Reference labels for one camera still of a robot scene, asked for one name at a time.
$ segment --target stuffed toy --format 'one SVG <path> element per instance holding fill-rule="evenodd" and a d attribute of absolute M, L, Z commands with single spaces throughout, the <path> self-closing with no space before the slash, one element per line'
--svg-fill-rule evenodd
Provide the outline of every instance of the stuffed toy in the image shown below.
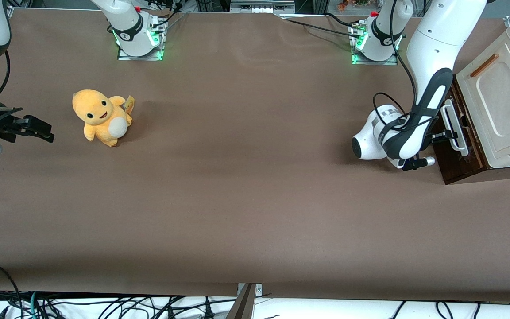
<path fill-rule="evenodd" d="M 109 99 L 93 89 L 83 89 L 74 94 L 72 106 L 76 115 L 85 122 L 84 136 L 93 141 L 97 136 L 108 147 L 117 145 L 117 139 L 125 135 L 127 127 L 133 123 L 131 111 L 135 99 L 129 96 Z"/>

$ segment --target plush toy foot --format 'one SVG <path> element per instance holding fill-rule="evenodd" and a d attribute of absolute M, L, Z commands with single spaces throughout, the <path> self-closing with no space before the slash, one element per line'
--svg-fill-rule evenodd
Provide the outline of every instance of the plush toy foot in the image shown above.
<path fill-rule="evenodd" d="M 103 143 L 105 145 L 107 145 L 108 147 L 116 147 L 117 146 L 117 139 L 113 140 L 113 141 L 103 141 Z"/>

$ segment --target white belly patch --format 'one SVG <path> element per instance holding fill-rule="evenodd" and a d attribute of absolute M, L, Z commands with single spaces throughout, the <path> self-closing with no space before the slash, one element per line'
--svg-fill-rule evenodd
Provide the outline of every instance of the white belly patch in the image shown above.
<path fill-rule="evenodd" d="M 116 139 L 125 135 L 127 132 L 127 121 L 123 117 L 115 117 L 109 122 L 108 127 L 109 135 Z"/>

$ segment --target plush toy arm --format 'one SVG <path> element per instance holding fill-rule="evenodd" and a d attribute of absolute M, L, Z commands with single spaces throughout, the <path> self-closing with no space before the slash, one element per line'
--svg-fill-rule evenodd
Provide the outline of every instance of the plush toy arm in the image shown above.
<path fill-rule="evenodd" d="M 93 130 L 93 126 L 84 124 L 84 136 L 89 140 L 93 141 L 93 136 L 95 135 L 95 131 Z"/>
<path fill-rule="evenodd" d="M 122 106 L 125 103 L 125 99 L 123 97 L 110 97 L 109 100 L 113 105 Z"/>

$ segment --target brown table surface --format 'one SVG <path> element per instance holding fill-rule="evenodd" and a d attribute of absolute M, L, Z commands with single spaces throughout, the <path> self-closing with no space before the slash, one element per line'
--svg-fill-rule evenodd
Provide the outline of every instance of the brown table surface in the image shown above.
<path fill-rule="evenodd" d="M 0 265 L 20 289 L 510 301 L 510 180 L 445 186 L 350 150 L 375 92 L 410 105 L 402 67 L 352 65 L 346 37 L 271 14 L 190 14 L 162 62 L 117 61 L 106 26 L 12 16 L 0 101 L 56 135 L 2 142 Z M 481 20 L 456 71 L 503 31 Z M 85 140 L 80 89 L 135 97 L 119 147 Z"/>

